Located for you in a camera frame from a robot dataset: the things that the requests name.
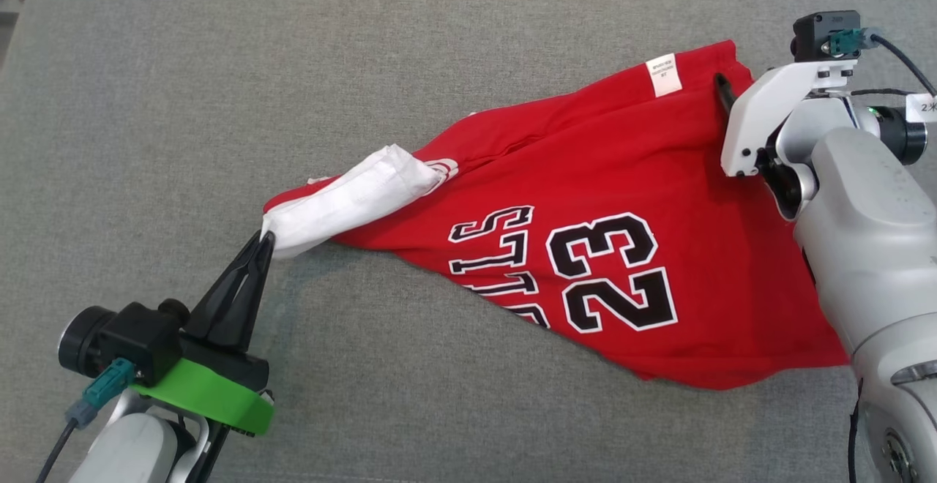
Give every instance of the white cloth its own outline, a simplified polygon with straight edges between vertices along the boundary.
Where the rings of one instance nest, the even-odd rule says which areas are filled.
[[[292,258],[402,209],[443,177],[400,146],[385,146],[318,192],[272,207],[261,230],[277,235],[274,258]]]

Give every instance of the sticker label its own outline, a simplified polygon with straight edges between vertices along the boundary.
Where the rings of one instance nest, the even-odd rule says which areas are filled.
[[[937,123],[937,100],[930,93],[913,93],[904,99],[909,123]]]
[[[657,97],[683,89],[680,76],[676,72],[676,57],[673,53],[648,60],[645,64],[647,72],[650,73],[650,80],[654,83],[654,94]]]

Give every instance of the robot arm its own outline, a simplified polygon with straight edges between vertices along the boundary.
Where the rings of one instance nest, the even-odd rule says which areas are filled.
[[[272,418],[269,365],[249,356],[247,347],[273,249],[272,233],[255,233],[191,315],[170,299],[157,310],[138,303],[117,313],[88,307],[68,324],[59,343],[61,366],[99,380],[114,363],[132,363],[134,379],[122,386],[107,426],[71,483],[201,483],[230,430],[266,432]],[[177,420],[151,413],[157,408]],[[78,427],[94,418],[70,416],[83,421]]]
[[[831,56],[830,35],[858,26],[855,12],[799,20],[797,61],[735,102],[717,79],[731,104],[723,170],[763,176],[796,222],[824,315],[852,357],[857,429],[881,480],[937,481],[937,209],[903,167],[927,129],[903,109],[829,91],[858,56]]]

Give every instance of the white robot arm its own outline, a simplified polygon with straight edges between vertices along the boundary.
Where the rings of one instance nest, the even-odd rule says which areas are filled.
[[[859,49],[893,49],[860,29],[858,13],[814,13],[794,32],[796,62],[737,100],[717,79],[731,106],[723,170],[763,176],[779,213],[796,222],[820,305],[856,373],[853,434],[866,435],[881,480],[937,481],[937,209],[903,167],[920,158],[927,129],[903,109],[831,90],[852,76]],[[854,437],[849,462],[854,480]]]

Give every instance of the printed number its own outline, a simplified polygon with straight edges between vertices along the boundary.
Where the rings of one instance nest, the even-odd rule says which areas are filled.
[[[533,219],[532,206],[512,206],[508,209],[495,210],[478,222],[458,223],[452,226],[449,232],[449,241],[452,243],[461,243],[467,239],[477,239],[477,237],[489,235],[489,233],[501,232],[516,227],[528,225]],[[526,253],[528,253],[528,231],[513,231],[501,235],[501,243],[508,252],[498,256],[486,256],[485,258],[476,258],[474,260],[449,260],[449,270],[454,275],[464,275],[468,271],[478,269],[489,269],[490,267],[522,267],[526,264]],[[504,277],[508,282],[496,283],[494,285],[467,285],[468,289],[482,296],[499,296],[499,294],[524,293],[536,294],[540,290],[537,288],[537,281],[528,271],[515,271],[505,273]]]
[[[556,276],[581,279],[592,276],[589,259],[615,252],[612,237],[623,235],[627,243],[619,253],[626,267],[649,263],[657,251],[657,241],[645,220],[631,213],[602,217],[595,222],[581,223],[553,230],[546,241],[550,262]],[[586,246],[585,256],[574,256],[576,245]],[[620,321],[636,331],[666,326],[676,322],[667,273],[663,267],[629,276],[632,299],[609,279],[577,280],[563,290],[566,319],[580,333],[602,331],[602,317],[589,309],[595,300]]]
[[[528,225],[532,219],[532,206],[513,206],[508,209],[495,210],[482,222],[455,224],[449,233],[449,240],[452,243],[461,243],[467,239],[489,235],[489,233],[501,233]],[[512,269],[523,267],[528,259],[526,258],[528,257],[528,238],[529,233],[526,229],[503,233],[499,239],[499,246],[507,249],[505,253],[473,260],[450,260],[449,270],[454,275],[464,275],[469,271],[490,267],[506,266]],[[585,254],[576,255],[573,252],[580,245],[585,249]],[[572,280],[563,290],[562,296],[566,319],[576,331],[580,333],[602,331],[602,316],[590,307],[590,305],[595,307],[596,304],[604,307],[636,331],[667,326],[676,322],[667,271],[663,267],[630,274],[628,277],[629,293],[619,289],[607,277],[599,279],[591,277],[592,268],[589,261],[615,252],[619,253],[626,269],[645,266],[652,262],[657,252],[657,240],[654,239],[647,222],[641,217],[625,213],[600,217],[594,222],[553,229],[546,240],[546,252],[553,266],[553,273],[566,280]],[[485,286],[467,285],[466,287],[483,296],[539,293],[537,281],[529,271],[520,269],[506,273],[504,276],[509,279],[508,282]],[[546,313],[538,304],[508,306],[505,309],[540,326],[550,327]]]

